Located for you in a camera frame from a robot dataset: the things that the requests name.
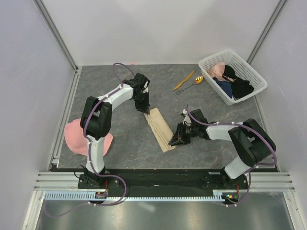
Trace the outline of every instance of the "clothes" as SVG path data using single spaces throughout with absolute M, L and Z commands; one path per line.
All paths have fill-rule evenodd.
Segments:
M 213 78 L 215 82 L 222 88 L 222 90 L 227 94 L 228 97 L 232 98 L 232 83 L 226 81 L 219 81 L 217 78 Z
M 242 98 L 254 91 L 254 87 L 249 84 L 248 80 L 239 77 L 231 85 L 232 94 L 235 98 Z
M 220 62 L 213 66 L 209 71 L 208 74 L 212 78 L 217 78 L 218 81 L 234 81 L 234 77 L 236 76 L 236 73 L 234 69 L 229 66 L 225 65 L 225 62 Z
M 168 143 L 173 137 L 173 132 L 165 122 L 158 108 L 150 110 L 150 114 L 144 114 L 145 118 L 157 139 L 162 152 L 173 150 L 175 146 L 169 146 Z
M 68 123 L 64 128 L 64 137 L 68 148 L 73 153 L 87 156 L 87 141 L 83 136 L 83 129 L 80 127 L 80 121 L 81 119 L 76 119 Z M 104 141 L 104 156 L 106 155 L 112 140 L 113 135 L 108 133 L 105 136 Z

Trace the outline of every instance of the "golden knife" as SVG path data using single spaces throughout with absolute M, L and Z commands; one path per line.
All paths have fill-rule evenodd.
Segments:
M 194 71 L 192 71 L 181 83 L 179 83 L 173 90 L 178 89 L 183 83 L 185 83 L 187 80 L 190 79 L 190 77 L 192 77 L 192 75 L 194 74 Z

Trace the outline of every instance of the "plastic basket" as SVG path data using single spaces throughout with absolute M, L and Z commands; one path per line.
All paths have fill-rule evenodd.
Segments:
M 213 66 L 219 62 L 225 62 L 226 65 L 231 66 L 236 75 L 244 80 L 250 81 L 250 84 L 254 87 L 254 91 L 245 97 L 238 100 L 233 100 L 222 90 L 222 88 L 212 79 L 212 77 L 207 73 Z M 212 86 L 212 88 L 217 92 L 217 94 L 224 100 L 227 105 L 233 105 L 241 101 L 250 98 L 257 93 L 261 92 L 268 87 L 266 80 L 258 74 L 252 66 L 250 66 L 243 58 L 241 58 L 237 53 L 232 50 L 224 50 L 219 53 L 213 54 L 198 63 L 201 68 L 202 75 L 206 81 Z

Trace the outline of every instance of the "blue cloth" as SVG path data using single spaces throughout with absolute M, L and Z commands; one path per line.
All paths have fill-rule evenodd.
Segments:
M 232 88 L 231 83 L 226 81 L 219 81 L 216 78 L 213 78 L 215 82 L 224 90 L 228 97 L 232 98 Z

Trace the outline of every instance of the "white wall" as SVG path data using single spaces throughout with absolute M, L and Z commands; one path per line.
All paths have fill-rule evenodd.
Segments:
M 0 7 L 0 225 L 21 229 L 73 71 L 32 0 Z
M 257 99 L 307 217 L 307 1 L 286 4 L 252 66 L 268 81 Z
M 247 59 L 278 0 L 44 0 L 78 65 Z

